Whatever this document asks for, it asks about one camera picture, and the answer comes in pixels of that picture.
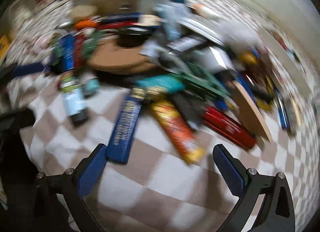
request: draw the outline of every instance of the blue gripper pad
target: blue gripper pad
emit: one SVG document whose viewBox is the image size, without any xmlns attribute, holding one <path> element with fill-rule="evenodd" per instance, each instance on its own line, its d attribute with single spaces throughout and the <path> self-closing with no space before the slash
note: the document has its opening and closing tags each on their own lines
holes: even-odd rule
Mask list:
<svg viewBox="0 0 320 232">
<path fill-rule="evenodd" d="M 234 196 L 241 197 L 248 184 L 246 168 L 238 159 L 233 158 L 222 144 L 217 144 L 213 148 L 212 157 L 230 192 Z"/>
<path fill-rule="evenodd" d="M 22 77 L 33 73 L 42 72 L 44 70 L 44 66 L 40 62 L 27 64 L 24 66 L 17 66 L 13 69 L 11 76 L 15 77 Z"/>
<path fill-rule="evenodd" d="M 90 193 L 107 163 L 107 146 L 104 144 L 101 145 L 102 147 L 99 149 L 96 155 L 94 155 L 93 159 L 87 165 L 86 169 L 78 179 L 78 195 L 80 198 Z"/>
</svg>

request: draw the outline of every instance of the clutter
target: clutter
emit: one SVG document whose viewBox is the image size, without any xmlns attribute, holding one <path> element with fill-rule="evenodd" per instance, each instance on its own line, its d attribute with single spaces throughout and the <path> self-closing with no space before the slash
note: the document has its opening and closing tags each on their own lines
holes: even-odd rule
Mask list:
<svg viewBox="0 0 320 232">
<path fill-rule="evenodd" d="M 305 99 L 309 97 L 311 89 L 306 82 L 302 72 L 298 69 L 295 62 L 289 57 L 287 51 L 278 43 L 278 41 L 270 35 L 270 33 L 264 28 L 258 30 L 258 34 L 263 42 L 268 46 L 272 53 L 279 59 L 281 64 L 287 70 L 291 76 L 292 81 L 296 85 L 299 94 Z"/>
<path fill-rule="evenodd" d="M 198 14 L 209 12 L 198 8 Z M 272 111 L 274 99 L 281 127 L 294 132 L 300 126 L 299 108 L 293 96 L 276 88 L 283 83 L 257 33 L 241 23 L 192 14 L 184 0 L 157 1 L 154 10 L 158 16 L 137 12 L 82 16 L 73 20 L 76 33 L 61 37 L 54 32 L 39 40 L 41 47 L 51 44 L 51 70 L 63 72 L 59 86 L 75 125 L 87 119 L 83 97 L 96 94 L 100 86 L 98 79 L 80 86 L 74 74 L 85 67 L 117 75 L 156 67 L 168 72 L 132 82 L 109 141 L 110 159 L 128 162 L 139 112 L 149 104 L 187 163 L 195 163 L 204 153 L 192 133 L 202 124 L 245 150 L 258 137 L 271 142 L 261 110 Z M 75 100 L 80 101 L 79 108 L 70 109 Z M 239 122 L 225 114 L 229 110 Z"/>
</svg>

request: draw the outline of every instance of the blue package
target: blue package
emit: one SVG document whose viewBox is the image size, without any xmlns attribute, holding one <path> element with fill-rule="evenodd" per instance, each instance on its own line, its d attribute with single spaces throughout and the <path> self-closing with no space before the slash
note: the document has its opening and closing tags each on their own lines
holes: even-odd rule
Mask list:
<svg viewBox="0 0 320 232">
<path fill-rule="evenodd" d="M 214 100 L 213 103 L 214 103 L 215 108 L 217 108 L 221 112 L 229 110 L 229 108 L 224 100 Z"/>
<path fill-rule="evenodd" d="M 238 170 L 233 166 L 232 161 L 230 161 L 232 156 L 229 153 L 226 155 L 221 147 L 223 147 L 222 144 L 214 146 L 212 151 L 213 161 L 228 185 L 232 195 L 241 197 L 244 194 L 246 182 Z"/>
<path fill-rule="evenodd" d="M 115 23 L 115 22 L 121 22 L 121 21 L 127 21 L 127 20 L 138 21 L 141 15 L 142 15 L 141 12 L 115 14 L 100 20 L 99 23 L 108 24 L 108 23 Z"/>
<path fill-rule="evenodd" d="M 83 198 L 86 195 L 90 194 L 90 191 L 92 190 L 93 186 L 97 182 L 101 172 L 103 171 L 107 159 L 106 159 L 106 145 L 100 143 L 97 145 L 95 150 L 90 154 L 89 157 L 91 157 L 92 154 L 95 156 L 91 160 L 91 162 L 87 165 L 87 168 L 79 177 L 78 179 L 78 196 L 80 198 Z"/>
<path fill-rule="evenodd" d="M 156 77 L 147 77 L 142 80 L 138 80 L 135 83 L 142 88 L 161 86 L 164 87 L 168 94 L 176 93 L 186 89 L 185 85 L 171 75 L 160 75 Z"/>
<path fill-rule="evenodd" d="M 73 64 L 73 49 L 75 44 L 75 38 L 68 34 L 62 37 L 62 46 L 64 48 L 64 55 L 62 58 L 62 70 L 67 72 L 74 68 Z"/>
<path fill-rule="evenodd" d="M 133 134 L 145 98 L 141 88 L 133 88 L 122 105 L 116 125 L 113 128 L 106 157 L 117 163 L 127 164 L 131 151 Z"/>
<path fill-rule="evenodd" d="M 282 95 L 277 88 L 274 88 L 273 90 L 275 92 L 276 102 L 278 105 L 278 114 L 279 114 L 281 128 L 285 130 L 289 130 L 290 124 L 289 124 L 287 112 L 283 104 Z"/>
<path fill-rule="evenodd" d="M 251 52 L 257 59 L 260 58 L 258 51 L 254 47 L 251 48 Z"/>
<path fill-rule="evenodd" d="M 11 76 L 14 77 L 22 77 L 33 73 L 42 72 L 44 70 L 44 66 L 41 62 L 35 62 L 31 64 L 26 64 L 23 66 L 16 66 L 13 69 Z"/>
<path fill-rule="evenodd" d="M 236 80 L 244 87 L 244 89 L 247 91 L 248 95 L 251 97 L 251 99 L 254 101 L 254 103 L 256 104 L 256 98 L 253 95 L 249 84 L 247 83 L 247 81 L 239 74 L 237 73 L 237 77 Z"/>
</svg>

